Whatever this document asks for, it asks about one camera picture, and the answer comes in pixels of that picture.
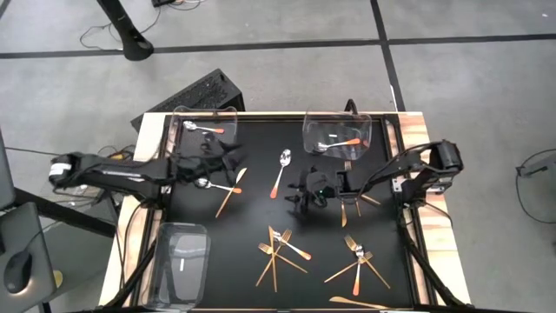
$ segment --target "gray carpet floor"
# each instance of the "gray carpet floor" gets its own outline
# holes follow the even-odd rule
[[[157,17],[148,0],[122,3],[139,30]],[[390,39],[556,33],[553,1],[379,5]],[[0,17],[0,56],[84,50],[79,37],[107,22],[94,1],[12,0]],[[162,8],[145,36],[156,47],[172,47],[377,39],[378,31],[368,0],[206,0],[191,11]],[[92,31],[84,42],[104,49],[121,45],[107,29]],[[556,226],[536,223],[521,211],[514,176],[526,157],[556,148],[556,41],[390,49],[406,109],[424,112],[432,139],[460,146],[466,168],[447,192],[447,204],[473,303],[553,312]],[[350,97],[360,110],[394,110],[380,46],[154,54],[140,63],[122,56],[0,57],[4,141],[56,153],[134,143],[129,120],[215,68],[242,90],[248,110],[340,110]],[[8,157],[19,188],[49,192],[49,156],[9,151]],[[538,218],[556,220],[555,185],[546,173],[520,182],[524,204]],[[102,207],[87,212],[107,214]],[[46,236],[68,290],[51,302],[53,310],[94,307],[111,241],[67,225]]]

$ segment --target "silver spoon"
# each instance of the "silver spoon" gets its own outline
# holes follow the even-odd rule
[[[355,283],[354,283],[354,296],[358,296],[359,295],[359,273],[361,271],[361,263],[363,263],[363,257],[365,256],[365,253],[363,252],[363,246],[358,244],[357,248],[355,248],[355,255],[357,256],[357,276],[355,277]]]
[[[359,143],[361,143],[361,140],[359,138],[355,138],[355,139],[352,139],[352,140],[347,140],[343,143],[333,143],[333,144],[317,143],[316,144],[316,150],[319,151],[319,152],[326,152],[326,150],[328,150],[328,148],[342,146],[342,145],[359,144]]]
[[[289,248],[291,248],[293,251],[297,252],[300,256],[303,256],[304,259],[306,260],[310,260],[311,259],[311,255],[308,254],[305,251],[301,251],[299,249],[297,249],[296,247],[294,247],[293,245],[291,245],[289,242],[285,241],[284,239],[282,239],[280,233],[278,231],[274,232],[274,237],[276,239],[276,241],[278,243],[283,243],[286,244]]]
[[[211,187],[215,187],[215,188],[219,188],[219,189],[222,189],[222,190],[232,191],[233,193],[242,193],[241,188],[232,188],[232,187],[216,185],[216,184],[211,183],[207,178],[199,178],[199,179],[197,179],[197,183],[199,184],[199,186],[201,186],[203,188],[206,188],[206,189],[211,188]]]
[[[280,173],[278,174],[278,178],[276,179],[275,186],[272,189],[272,192],[270,192],[270,198],[276,199],[276,195],[278,194],[278,184],[280,183],[281,173],[284,171],[284,168],[289,165],[289,162],[291,160],[292,160],[292,151],[290,151],[289,149],[285,149],[280,154],[281,169],[280,169]]]
[[[224,129],[211,129],[209,127],[201,127],[201,126],[197,126],[196,123],[193,123],[191,121],[185,121],[183,122],[183,126],[185,126],[186,130],[207,130],[207,131],[212,131],[215,132],[217,134],[223,134],[224,133]]]

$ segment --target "clear plastic container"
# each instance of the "clear plastic container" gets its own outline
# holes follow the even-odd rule
[[[303,122],[303,146],[314,155],[354,161],[371,144],[371,116],[351,112],[322,113],[309,110]],[[348,145],[331,144],[350,142]]]
[[[202,300],[209,251],[210,238],[201,225],[163,223],[143,305],[152,310],[194,308]]]
[[[214,138],[223,143],[235,143],[237,110],[193,110],[185,106],[175,108],[169,127],[169,150],[178,144],[182,157],[202,156],[202,143]]]

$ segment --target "black tray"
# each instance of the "black tray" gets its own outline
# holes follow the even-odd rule
[[[372,118],[370,148],[353,162],[355,185],[363,183],[389,156],[384,116]],[[215,219],[215,213],[226,196],[225,190],[200,190],[193,184],[174,187],[167,222],[201,224],[207,228],[212,241],[204,297],[198,307],[346,308],[345,304],[329,302],[332,296],[389,307],[411,307],[414,277],[396,229],[396,208],[389,183],[381,183],[368,193],[382,203],[380,208],[360,201],[361,217],[358,217],[354,205],[347,205],[345,228],[341,227],[341,209],[337,200],[330,200],[326,209],[312,211],[306,222],[288,213],[293,204],[283,197],[295,193],[287,185],[298,181],[301,170],[315,165],[332,177],[336,170],[344,167],[341,159],[310,156],[304,151],[302,123],[303,116],[238,116],[238,143],[243,144],[243,150],[248,154],[241,168],[247,167],[248,170],[239,184],[243,192],[230,198],[218,219]],[[178,139],[175,151],[180,149],[180,140],[186,140],[184,138]],[[269,194],[280,170],[279,155],[284,149],[292,151],[292,162],[284,170],[278,197],[272,200]],[[222,173],[213,174],[211,181],[226,184]],[[271,270],[259,287],[255,287],[269,260],[257,249],[258,243],[269,244],[269,225],[280,232],[291,229],[290,242],[313,256],[311,261],[306,261],[290,249],[281,249],[282,255],[299,264],[308,274],[277,260],[278,293],[274,293]],[[344,243],[346,234],[374,254],[371,263],[392,289],[387,289],[367,266],[361,267],[358,296],[352,295],[355,267],[324,283],[356,260]]]

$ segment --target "wooden table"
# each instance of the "wooden table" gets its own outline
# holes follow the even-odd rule
[[[363,112],[364,114],[385,114],[392,112]],[[289,115],[289,114],[305,114],[305,112],[239,112],[238,115]],[[420,112],[402,112],[398,113],[400,119],[401,134],[405,148],[409,148],[421,143],[428,143],[429,137],[425,119]],[[146,161],[150,159],[157,151],[162,138],[162,130],[166,114],[165,113],[147,113],[142,120],[141,132],[137,139],[135,160]],[[390,133],[390,144],[393,155],[398,151],[396,148],[395,137],[393,135],[394,128],[388,127]],[[437,207],[447,211],[444,196],[427,196],[427,201]],[[123,243],[124,232],[128,223],[129,236],[127,242],[127,252],[125,256],[124,275],[126,279],[135,269],[139,250],[141,248],[142,234],[145,228],[145,220],[147,210],[139,209],[130,221],[131,213],[137,206],[138,202],[132,196],[127,196],[122,204],[122,210],[118,220],[118,236],[120,243]],[[423,207],[419,210],[420,222],[427,246],[428,260],[431,266],[444,284],[464,303],[470,303],[467,292],[467,285],[461,268],[460,256],[453,236],[453,230],[449,220],[437,212]],[[153,230],[151,231],[150,241],[155,239],[156,230],[160,220],[160,212],[155,215]],[[410,226],[411,235],[414,234],[413,225]],[[424,277],[417,262],[414,261],[415,278],[418,284],[421,303],[428,303],[427,290],[424,283]],[[116,240],[112,244],[106,276],[104,278],[103,290],[101,293],[99,305],[109,302],[119,290],[119,280],[121,275],[121,264],[118,256],[118,248]],[[145,286],[148,284],[148,276],[145,275],[142,281],[142,298],[146,295]]]

